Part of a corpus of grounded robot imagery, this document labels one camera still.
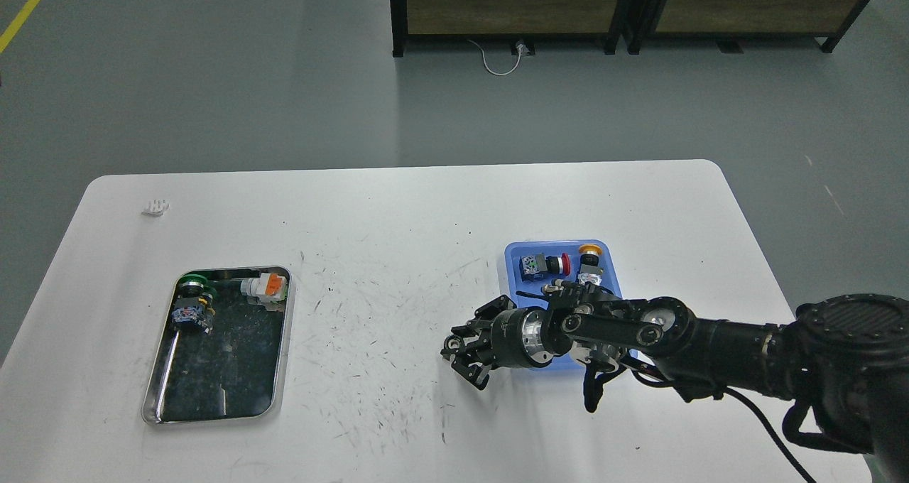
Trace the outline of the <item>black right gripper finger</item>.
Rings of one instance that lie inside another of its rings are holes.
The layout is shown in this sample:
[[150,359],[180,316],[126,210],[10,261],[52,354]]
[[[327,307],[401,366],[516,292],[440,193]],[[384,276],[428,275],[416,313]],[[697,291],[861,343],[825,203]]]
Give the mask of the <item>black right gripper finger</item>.
[[516,303],[508,295],[498,296],[477,308],[474,311],[474,317],[468,320],[467,324],[459,325],[458,335],[465,338],[480,337],[484,331],[491,329],[491,322],[497,315],[516,308]]
[[467,380],[478,390],[486,389],[491,371],[497,369],[496,357],[491,349],[491,338],[488,334],[464,340],[464,346],[452,356],[442,356],[455,373]]

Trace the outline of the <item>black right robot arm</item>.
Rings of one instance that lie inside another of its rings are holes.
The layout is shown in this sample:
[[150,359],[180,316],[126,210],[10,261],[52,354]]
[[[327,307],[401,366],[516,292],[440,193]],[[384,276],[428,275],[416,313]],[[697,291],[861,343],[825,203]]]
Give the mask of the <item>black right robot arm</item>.
[[704,319],[671,296],[624,299],[556,279],[545,308],[499,296],[455,325],[440,354],[484,389],[495,369],[543,369],[587,348],[582,395],[591,413],[607,382],[631,371],[686,402],[733,396],[759,418],[796,470],[789,444],[875,457],[907,480],[907,301],[879,294],[804,304],[787,325]]

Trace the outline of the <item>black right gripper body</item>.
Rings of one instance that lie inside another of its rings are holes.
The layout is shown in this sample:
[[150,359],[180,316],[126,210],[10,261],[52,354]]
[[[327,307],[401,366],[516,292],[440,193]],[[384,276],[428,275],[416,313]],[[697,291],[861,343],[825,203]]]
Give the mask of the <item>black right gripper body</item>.
[[479,339],[495,369],[544,369],[560,354],[551,312],[538,306],[500,312]]

